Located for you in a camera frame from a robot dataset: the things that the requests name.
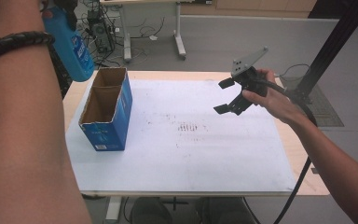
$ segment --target wristband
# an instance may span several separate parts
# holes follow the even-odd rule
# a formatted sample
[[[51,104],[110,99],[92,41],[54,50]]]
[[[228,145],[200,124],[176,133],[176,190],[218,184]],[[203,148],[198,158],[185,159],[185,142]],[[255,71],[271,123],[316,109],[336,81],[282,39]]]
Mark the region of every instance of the wristband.
[[[50,44],[54,43],[54,40],[53,35],[37,31],[7,35],[0,38],[0,56],[13,49],[38,44]]]

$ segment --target power cord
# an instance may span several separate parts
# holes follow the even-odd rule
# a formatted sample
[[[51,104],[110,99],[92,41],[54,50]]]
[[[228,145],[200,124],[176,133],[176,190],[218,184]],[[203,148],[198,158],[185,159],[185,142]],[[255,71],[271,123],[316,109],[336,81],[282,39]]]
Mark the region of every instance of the power cord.
[[[310,111],[310,109],[295,95],[291,94],[290,92],[287,92],[284,88],[278,86],[275,83],[266,81],[264,79],[258,79],[258,80],[252,80],[254,83],[257,84],[261,84],[261,85],[265,85],[267,87],[272,88],[273,90],[279,92],[280,94],[286,96],[287,98],[289,98],[294,104],[298,105],[303,112],[306,114],[306,116],[308,117],[308,119],[315,125],[317,125],[316,122],[316,118],[313,116],[312,112]],[[286,204],[284,205],[281,213],[278,215],[277,219],[275,220],[274,224],[278,224],[281,222],[283,216],[286,214],[287,210],[289,209],[290,205],[292,204],[293,199],[296,197],[296,194],[298,193],[298,190],[304,180],[305,175],[307,174],[307,171],[310,168],[310,164],[311,164],[311,160],[310,157],[307,157],[307,160],[305,161],[304,167],[298,177],[298,180],[296,182],[295,188],[293,189],[292,193],[290,194]],[[255,214],[251,211],[252,216],[254,217],[254,219],[258,222],[257,217],[255,216]]]
[[[251,212],[251,215],[253,217],[253,219],[255,220],[255,223],[260,224],[260,221],[257,219],[257,217],[255,216],[255,213],[252,211],[251,207],[249,206],[248,202],[246,201],[245,197],[242,197],[243,202],[245,203],[246,207],[248,207],[249,212]]]
[[[126,221],[130,223],[130,220],[127,218],[127,215],[126,215],[126,207],[127,207],[127,202],[129,201],[129,198],[130,197],[127,197],[126,201],[124,202],[123,215],[124,215],[124,218],[126,219]]]
[[[281,79],[283,79],[283,80],[285,80],[285,81],[297,81],[297,80],[300,80],[300,79],[303,78],[304,76],[301,76],[301,77],[298,77],[298,78],[295,78],[295,79],[290,79],[290,80],[289,80],[289,79],[286,79],[286,78],[284,77],[285,75],[287,75],[287,72],[288,72],[290,69],[292,69],[292,68],[294,68],[294,67],[298,67],[298,66],[306,66],[306,67],[307,67],[307,71],[306,71],[306,73],[305,73],[304,76],[306,76],[306,75],[310,72],[310,66],[309,66],[308,64],[306,64],[306,63],[298,63],[298,64],[294,64],[294,65],[288,67],[288,68],[286,69],[286,71],[284,71],[284,73],[282,73],[282,74],[277,74],[277,73],[275,73],[274,76],[275,76],[275,77],[280,77]]]

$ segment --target finger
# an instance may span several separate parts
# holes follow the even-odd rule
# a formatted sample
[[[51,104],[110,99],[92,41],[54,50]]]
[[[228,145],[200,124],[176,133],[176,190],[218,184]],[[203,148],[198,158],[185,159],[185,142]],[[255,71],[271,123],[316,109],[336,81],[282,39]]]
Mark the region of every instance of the finger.
[[[257,72],[265,74],[267,81],[275,83],[275,76],[274,76],[274,72],[272,70],[261,68],[261,69],[257,69]]]
[[[242,91],[242,96],[255,105],[264,106],[265,98],[252,91]]]

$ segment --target spray bottle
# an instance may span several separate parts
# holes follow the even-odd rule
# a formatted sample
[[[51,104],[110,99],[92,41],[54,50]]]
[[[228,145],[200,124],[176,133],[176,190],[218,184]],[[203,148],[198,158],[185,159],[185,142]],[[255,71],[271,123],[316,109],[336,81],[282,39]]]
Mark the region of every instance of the spray bottle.
[[[76,28],[68,23],[66,11],[50,3],[42,17],[46,31],[56,39],[53,46],[72,80],[88,80],[94,72],[94,62]]]

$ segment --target blue cardboard box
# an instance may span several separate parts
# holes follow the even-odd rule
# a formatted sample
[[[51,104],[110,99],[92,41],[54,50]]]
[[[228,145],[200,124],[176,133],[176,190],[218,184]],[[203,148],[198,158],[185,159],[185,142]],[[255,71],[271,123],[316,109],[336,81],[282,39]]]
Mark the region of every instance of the blue cardboard box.
[[[127,69],[100,69],[79,120],[80,128],[95,150],[124,150],[131,106],[132,94]]]

